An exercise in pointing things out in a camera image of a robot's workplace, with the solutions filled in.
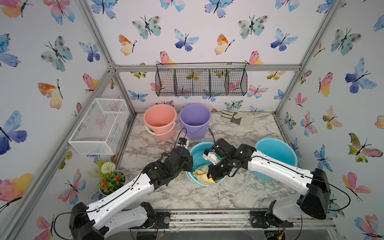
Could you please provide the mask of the teal bucket with sticker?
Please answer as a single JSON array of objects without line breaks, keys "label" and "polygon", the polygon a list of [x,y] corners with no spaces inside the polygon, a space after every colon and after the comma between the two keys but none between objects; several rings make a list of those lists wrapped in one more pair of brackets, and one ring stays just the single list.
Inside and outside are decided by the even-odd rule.
[{"label": "teal bucket with sticker", "polygon": [[[212,142],[199,143],[190,150],[190,154],[193,157],[193,170],[192,170],[192,172],[187,172],[188,179],[191,182],[194,182],[195,184],[203,186],[203,187],[213,187],[213,186],[205,186],[205,185],[202,185],[201,183],[199,183],[197,181],[197,179],[194,178],[193,172],[201,166],[204,166],[207,164],[209,164],[209,165],[212,164],[210,161],[207,161],[203,158],[203,154],[204,154],[205,149],[211,150],[211,147],[213,146],[213,144],[214,143],[212,143]],[[218,182],[219,182],[218,184],[220,184],[224,179],[225,178],[218,180]]]}]

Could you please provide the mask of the cream yellow microfibre cloth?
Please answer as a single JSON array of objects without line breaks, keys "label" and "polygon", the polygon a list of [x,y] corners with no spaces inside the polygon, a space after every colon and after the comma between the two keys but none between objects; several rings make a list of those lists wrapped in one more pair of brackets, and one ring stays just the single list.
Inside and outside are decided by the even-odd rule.
[{"label": "cream yellow microfibre cloth", "polygon": [[214,186],[219,182],[214,181],[213,178],[208,178],[209,164],[199,167],[193,172],[193,176],[199,183],[205,186]]}]

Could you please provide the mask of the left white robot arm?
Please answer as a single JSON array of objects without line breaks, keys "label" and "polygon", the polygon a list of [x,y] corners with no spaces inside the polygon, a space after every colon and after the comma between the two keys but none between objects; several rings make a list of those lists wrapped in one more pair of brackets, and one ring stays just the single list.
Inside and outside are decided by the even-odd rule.
[{"label": "left white robot arm", "polygon": [[126,210],[141,197],[168,185],[181,172],[191,172],[193,157],[183,147],[149,163],[132,181],[89,205],[78,203],[72,208],[69,228],[74,240],[104,240],[131,228],[147,229],[157,223],[157,213],[148,202]]}]

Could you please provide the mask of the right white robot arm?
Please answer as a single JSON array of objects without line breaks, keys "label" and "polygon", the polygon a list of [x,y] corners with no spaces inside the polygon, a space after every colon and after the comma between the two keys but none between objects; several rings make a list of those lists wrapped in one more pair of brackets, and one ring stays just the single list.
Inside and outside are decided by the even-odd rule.
[{"label": "right white robot arm", "polygon": [[318,220],[327,217],[331,189],[326,173],[318,168],[309,171],[290,166],[249,145],[235,148],[224,139],[206,149],[203,158],[211,162],[207,175],[214,181],[245,169],[267,175],[294,189],[297,192],[294,196],[271,202],[265,213],[270,225],[300,215]]}]

